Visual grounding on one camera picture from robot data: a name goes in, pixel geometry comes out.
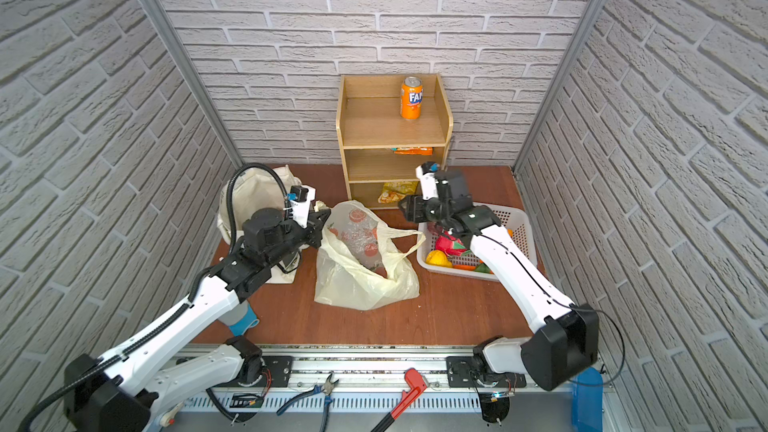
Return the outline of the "yellow chips bag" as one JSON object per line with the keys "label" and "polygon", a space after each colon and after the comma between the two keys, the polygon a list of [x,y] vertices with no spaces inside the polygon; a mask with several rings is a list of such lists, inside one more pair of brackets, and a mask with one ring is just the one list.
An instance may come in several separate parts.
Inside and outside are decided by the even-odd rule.
{"label": "yellow chips bag", "polygon": [[385,182],[377,198],[379,204],[397,204],[408,195],[413,195],[418,189],[417,181]]}

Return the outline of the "white floral canvas tote bag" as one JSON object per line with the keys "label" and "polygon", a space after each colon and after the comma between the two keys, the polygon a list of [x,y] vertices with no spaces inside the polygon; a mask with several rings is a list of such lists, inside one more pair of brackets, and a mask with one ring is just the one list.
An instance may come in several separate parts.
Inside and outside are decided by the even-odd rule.
{"label": "white floral canvas tote bag", "polygon": [[[294,185],[302,185],[301,180],[293,174],[288,165],[277,167],[273,170],[283,182],[286,190],[289,190]],[[230,245],[231,227],[226,203],[228,183],[228,180],[225,181],[220,193],[217,228],[223,240],[227,245]],[[264,208],[282,208],[284,204],[280,188],[274,178],[269,173],[260,169],[249,169],[237,178],[232,199],[237,238],[242,237],[242,225],[253,213]],[[283,265],[285,270],[296,267],[299,263],[299,256],[291,260],[288,265]],[[273,267],[271,274],[267,284],[292,284],[296,277],[296,271],[283,273],[277,266]]]}

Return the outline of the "cream plastic grocery bag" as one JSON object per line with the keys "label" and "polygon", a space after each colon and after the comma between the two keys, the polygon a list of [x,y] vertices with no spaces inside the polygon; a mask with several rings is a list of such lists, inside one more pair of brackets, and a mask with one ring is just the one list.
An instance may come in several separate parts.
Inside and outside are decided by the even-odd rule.
{"label": "cream plastic grocery bag", "polygon": [[314,300],[369,311],[418,297],[408,256],[424,241],[422,232],[392,228],[358,201],[337,204],[322,230]]}

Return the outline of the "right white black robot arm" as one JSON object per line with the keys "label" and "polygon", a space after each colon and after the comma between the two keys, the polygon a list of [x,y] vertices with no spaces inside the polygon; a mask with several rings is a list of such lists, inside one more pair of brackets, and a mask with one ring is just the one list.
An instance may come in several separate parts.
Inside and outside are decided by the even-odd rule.
{"label": "right white black robot arm", "polygon": [[500,337],[480,347],[481,371],[525,374],[552,391],[591,367],[598,355],[598,312],[574,304],[538,271],[495,212],[473,202],[461,172],[425,162],[415,174],[421,192],[398,203],[406,220],[433,223],[468,247],[514,299],[532,332],[526,341]]}

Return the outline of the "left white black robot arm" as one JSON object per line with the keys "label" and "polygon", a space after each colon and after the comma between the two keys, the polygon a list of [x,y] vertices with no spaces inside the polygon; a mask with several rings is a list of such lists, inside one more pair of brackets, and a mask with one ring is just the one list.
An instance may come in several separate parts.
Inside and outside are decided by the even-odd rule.
{"label": "left white black robot arm", "polygon": [[65,370],[64,413],[78,431],[143,431],[173,407],[205,389],[262,376],[261,349],[242,335],[213,352],[167,368],[166,363],[214,321],[243,305],[304,245],[317,248],[330,210],[304,224],[266,208],[244,224],[235,249],[202,272],[172,309],[99,358],[86,354]]}

